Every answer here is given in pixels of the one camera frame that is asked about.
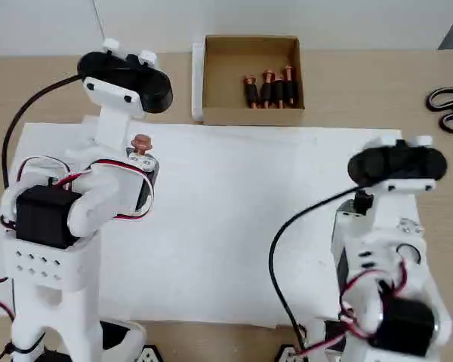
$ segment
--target white paper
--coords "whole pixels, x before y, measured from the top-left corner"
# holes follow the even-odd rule
[[[61,156],[93,125],[27,124],[12,174],[27,155]],[[267,267],[290,216],[353,186],[347,162],[396,130],[206,127],[134,122],[153,138],[161,168],[152,213],[103,227],[100,311],[124,319],[287,324]],[[300,321],[337,315],[330,253],[343,200],[298,220],[275,257],[279,285]],[[414,199],[405,208],[417,215]],[[4,274],[0,249],[0,276]],[[0,298],[10,303],[0,285]]]

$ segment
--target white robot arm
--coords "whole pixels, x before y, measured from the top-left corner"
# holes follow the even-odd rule
[[[403,208],[445,175],[446,160],[431,143],[383,137],[351,158],[351,179],[371,187],[359,187],[335,216],[339,320],[307,325],[321,340],[298,353],[284,348],[279,361],[439,361],[452,322],[427,264],[424,229],[410,219],[415,210]]]
[[[126,131],[131,117],[169,107],[171,85],[153,68],[151,53],[120,54],[109,40],[105,47],[83,56],[78,67],[87,94],[101,106],[94,140],[62,160],[27,158],[2,197],[5,267],[16,307],[5,353],[16,362],[161,360],[154,346],[144,345],[142,326],[99,317],[100,228],[111,219],[140,219],[152,205],[159,163],[146,153],[149,137],[136,135],[128,146]],[[61,335],[66,353],[44,348],[46,327]]]

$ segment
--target white wall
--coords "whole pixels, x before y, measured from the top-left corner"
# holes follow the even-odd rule
[[[102,42],[94,0],[0,0],[0,54],[83,54]],[[106,36],[187,51],[204,34],[292,34],[305,48],[435,49],[453,0],[95,0]]]
[[[102,39],[92,0],[0,0],[0,55],[83,54]]]
[[[305,48],[436,49],[453,24],[453,0],[95,1],[106,36],[156,51],[188,50],[205,33],[298,35]]]

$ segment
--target wooden table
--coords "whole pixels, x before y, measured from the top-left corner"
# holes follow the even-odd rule
[[[71,75],[77,57],[0,57],[0,149],[8,123],[39,88]],[[194,123],[190,115],[190,54],[163,54],[171,77],[173,106],[148,121]],[[305,126],[398,128],[405,137],[434,136],[449,161],[439,188],[418,199],[427,229],[430,268],[453,317],[453,135],[437,127],[439,115],[424,108],[424,97],[438,86],[453,86],[453,51],[306,51],[303,53]],[[96,114],[80,84],[56,90],[37,102],[25,120],[70,122]],[[20,129],[12,142],[14,148]],[[2,180],[0,173],[0,197]],[[279,345],[293,342],[290,329],[193,323],[145,323],[149,340],[166,361],[271,361]],[[0,318],[0,351],[9,322]],[[453,360],[453,337],[443,360]]]

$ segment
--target open cardboard box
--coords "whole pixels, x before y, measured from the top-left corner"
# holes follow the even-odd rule
[[[278,74],[287,65],[295,68],[296,108],[250,109],[244,94],[244,77],[255,76],[260,94],[263,71],[271,69]],[[208,35],[202,90],[203,121],[218,125],[299,125],[304,112],[301,75],[299,41],[294,36]]]

